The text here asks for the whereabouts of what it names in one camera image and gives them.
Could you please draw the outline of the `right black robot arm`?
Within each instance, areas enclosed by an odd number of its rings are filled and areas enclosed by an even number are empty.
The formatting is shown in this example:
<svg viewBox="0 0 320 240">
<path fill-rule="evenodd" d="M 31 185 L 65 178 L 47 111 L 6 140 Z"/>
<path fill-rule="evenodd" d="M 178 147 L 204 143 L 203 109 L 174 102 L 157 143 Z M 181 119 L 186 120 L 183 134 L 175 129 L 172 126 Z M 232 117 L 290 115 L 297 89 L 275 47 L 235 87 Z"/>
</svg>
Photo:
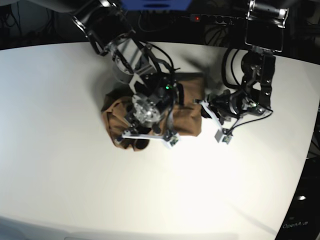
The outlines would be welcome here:
<svg viewBox="0 0 320 240">
<path fill-rule="evenodd" d="M 180 140 L 174 108 L 184 102 L 171 59 L 155 56 L 154 45 L 137 39 L 119 0 L 52 0 L 49 9 L 68 13 L 95 53 L 112 58 L 114 77 L 129 92 L 106 102 L 101 112 L 116 146 L 145 148 L 151 141 L 173 147 Z"/>
</svg>

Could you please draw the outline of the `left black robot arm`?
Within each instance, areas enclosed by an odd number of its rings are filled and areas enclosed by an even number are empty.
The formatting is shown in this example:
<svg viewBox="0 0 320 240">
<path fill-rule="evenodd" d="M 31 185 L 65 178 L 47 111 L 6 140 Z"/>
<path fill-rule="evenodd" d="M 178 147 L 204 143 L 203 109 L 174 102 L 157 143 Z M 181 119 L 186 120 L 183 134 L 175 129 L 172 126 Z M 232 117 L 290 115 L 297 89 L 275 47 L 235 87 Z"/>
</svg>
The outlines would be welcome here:
<svg viewBox="0 0 320 240">
<path fill-rule="evenodd" d="M 255 116 L 263 120 L 273 114 L 271 107 L 272 81 L 275 74 L 275 53 L 282 52 L 284 29 L 292 3 L 286 0 L 250 0 L 246 14 L 244 43 L 250 47 L 242 57 L 241 81 L 227 80 L 227 60 L 230 53 L 238 50 L 228 48 L 222 58 L 221 78 L 227 88 L 222 94 L 197 100 L 208 117 L 219 126 L 226 137 L 240 127 L 240 120 Z"/>
</svg>

